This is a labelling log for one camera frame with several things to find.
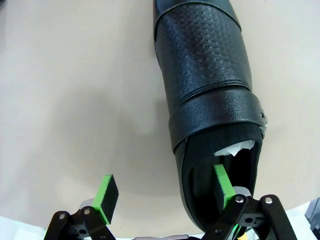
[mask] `silver bolt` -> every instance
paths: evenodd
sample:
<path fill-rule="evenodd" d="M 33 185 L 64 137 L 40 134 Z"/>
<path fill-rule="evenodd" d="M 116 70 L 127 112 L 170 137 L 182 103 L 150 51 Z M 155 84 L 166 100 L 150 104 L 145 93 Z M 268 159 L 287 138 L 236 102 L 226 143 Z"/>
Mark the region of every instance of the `silver bolt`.
<path fill-rule="evenodd" d="M 65 218 L 65 214 L 64 213 L 61 213 L 60 215 L 59 215 L 59 219 L 64 219 Z"/>
<path fill-rule="evenodd" d="M 242 196 L 236 196 L 235 201 L 239 204 L 242 204 L 245 200 Z"/>
<path fill-rule="evenodd" d="M 272 204 L 272 202 L 273 202 L 271 197 L 266 197 L 264 201 L 266 204 Z"/>
<path fill-rule="evenodd" d="M 84 214 L 85 214 L 85 215 L 88 215 L 89 213 L 90 213 L 90 209 L 89 209 L 89 208 L 87 208 L 87 209 L 84 210 Z"/>

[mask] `white tabletop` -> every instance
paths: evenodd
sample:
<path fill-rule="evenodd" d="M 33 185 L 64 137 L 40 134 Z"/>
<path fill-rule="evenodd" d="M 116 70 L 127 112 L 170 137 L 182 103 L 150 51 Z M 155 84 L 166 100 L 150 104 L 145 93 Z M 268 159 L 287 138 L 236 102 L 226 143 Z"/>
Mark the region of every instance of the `white tabletop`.
<path fill-rule="evenodd" d="M 268 117 L 255 197 L 320 196 L 320 1 L 233 0 Z M 198 233 L 180 197 L 152 0 L 7 0 L 0 215 L 47 227 L 113 173 L 118 237 Z"/>

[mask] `yellow object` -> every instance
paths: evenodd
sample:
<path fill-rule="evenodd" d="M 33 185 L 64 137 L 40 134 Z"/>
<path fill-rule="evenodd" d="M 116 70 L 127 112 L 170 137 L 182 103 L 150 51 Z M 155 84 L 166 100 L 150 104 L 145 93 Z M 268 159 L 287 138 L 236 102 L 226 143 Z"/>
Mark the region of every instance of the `yellow object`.
<path fill-rule="evenodd" d="M 238 240 L 248 240 L 247 234 L 244 233 L 241 237 L 238 238 Z"/>

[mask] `beige table surface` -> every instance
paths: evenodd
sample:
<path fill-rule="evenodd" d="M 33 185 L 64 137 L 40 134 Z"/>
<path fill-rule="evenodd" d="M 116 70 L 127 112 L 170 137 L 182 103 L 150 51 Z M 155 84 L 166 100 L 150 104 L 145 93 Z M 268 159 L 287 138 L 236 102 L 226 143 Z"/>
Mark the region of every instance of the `beige table surface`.
<path fill-rule="evenodd" d="M 269 124 L 255 197 L 320 196 L 320 1 L 232 0 Z M 0 215 L 47 227 L 114 173 L 118 237 L 187 217 L 153 46 L 152 0 L 7 0 L 0 10 Z"/>

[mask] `black leather shoe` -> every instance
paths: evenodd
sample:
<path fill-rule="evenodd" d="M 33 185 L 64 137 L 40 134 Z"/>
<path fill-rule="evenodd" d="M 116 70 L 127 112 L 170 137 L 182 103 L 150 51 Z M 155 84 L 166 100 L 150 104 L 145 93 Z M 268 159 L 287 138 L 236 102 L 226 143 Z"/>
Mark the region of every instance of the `black leather shoe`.
<path fill-rule="evenodd" d="M 223 164 L 232 185 L 253 194 L 267 120 L 228 0 L 155 0 L 154 45 L 182 201 L 206 232 L 223 208 L 214 165 Z M 246 141 L 254 146 L 235 156 L 215 154 Z"/>

